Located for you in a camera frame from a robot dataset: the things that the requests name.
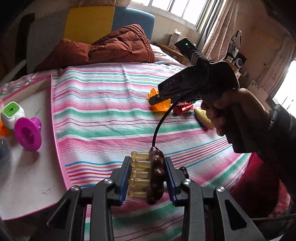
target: brown blanket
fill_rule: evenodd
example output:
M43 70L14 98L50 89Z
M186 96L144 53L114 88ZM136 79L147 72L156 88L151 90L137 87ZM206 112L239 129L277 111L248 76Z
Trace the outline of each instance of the brown blanket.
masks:
M63 38L34 72L98 62L154 63L154 54L144 30L128 25L100 38L91 45Z

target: striped bedsheet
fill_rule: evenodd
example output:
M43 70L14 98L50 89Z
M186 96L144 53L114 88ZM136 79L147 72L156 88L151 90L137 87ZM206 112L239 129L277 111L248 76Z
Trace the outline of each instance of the striped bedsheet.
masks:
M89 187L111 175L131 151L147 152L163 112L156 112L147 93L181 71L183 65L160 61L97 63L24 76L0 88L0 98L40 78L52 78L52 115L61 172L67 188ZM201 186L232 188L243 174L249 154L236 154L226 137L203 130L193 110L162 124L156 146L176 168L186 166ZM85 240L89 240L87 209ZM184 209L174 207L165 191L148 206L126 198L112 208L115 240L179 240Z

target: headboard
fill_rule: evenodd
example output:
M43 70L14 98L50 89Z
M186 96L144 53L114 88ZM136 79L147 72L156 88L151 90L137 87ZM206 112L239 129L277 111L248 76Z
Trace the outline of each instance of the headboard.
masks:
M27 38L27 73L32 73L62 38L91 44L116 29L136 23L151 40L154 18L150 13L132 8L91 6L36 19L30 26Z

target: white toy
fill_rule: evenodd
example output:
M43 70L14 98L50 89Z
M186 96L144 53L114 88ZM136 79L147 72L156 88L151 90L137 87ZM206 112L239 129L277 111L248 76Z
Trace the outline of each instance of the white toy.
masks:
M15 128L16 121L22 117L25 117L24 109L14 101L10 102L1 111L2 123L6 128L11 130Z

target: wooden table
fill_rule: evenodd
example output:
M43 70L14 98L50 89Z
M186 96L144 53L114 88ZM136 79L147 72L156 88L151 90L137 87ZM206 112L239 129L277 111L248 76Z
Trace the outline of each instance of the wooden table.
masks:
M176 60L179 63L182 63L184 60L187 60L187 58L184 55L182 55L177 49L172 49L168 45L157 43L157 42L154 42L154 45L156 45L159 48L161 48L161 50L166 51L166 52L169 52L173 56L176 56L177 57Z

